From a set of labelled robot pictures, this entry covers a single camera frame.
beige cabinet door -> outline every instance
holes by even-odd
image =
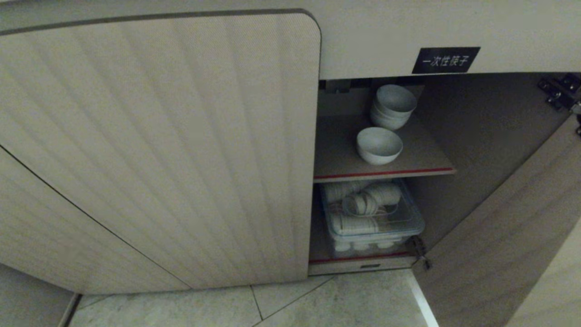
[[[0,144],[194,288],[306,278],[320,31],[304,13],[0,37]]]
[[[82,294],[188,288],[1,148],[0,186],[1,263]]]
[[[581,138],[571,116],[438,242],[414,273],[440,326],[501,326],[581,217]]]

plastic storage box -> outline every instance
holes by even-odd
[[[341,200],[329,203],[328,190],[325,187],[327,184],[322,185],[322,204],[329,235],[333,240],[331,252],[334,257],[389,254],[409,237],[424,230],[424,220],[403,180],[394,179],[392,183],[401,190],[399,203],[397,206],[382,208],[377,214],[370,216],[345,213]]]

label sign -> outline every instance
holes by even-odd
[[[466,73],[480,47],[421,48],[412,74]]]

textured cabinet door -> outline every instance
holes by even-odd
[[[188,288],[1,148],[0,248],[3,264],[77,293]]]
[[[438,242],[414,274],[442,327],[504,326],[581,217],[581,140],[571,116]]]
[[[0,144],[194,288],[307,276],[320,31],[303,13],[0,37]]]

bottom shelf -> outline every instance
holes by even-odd
[[[355,271],[410,268],[416,261],[405,245],[388,254],[369,257],[335,258],[331,255],[331,239],[325,225],[318,186],[313,190],[313,209],[311,214],[311,237],[309,252],[309,275],[324,275]]]

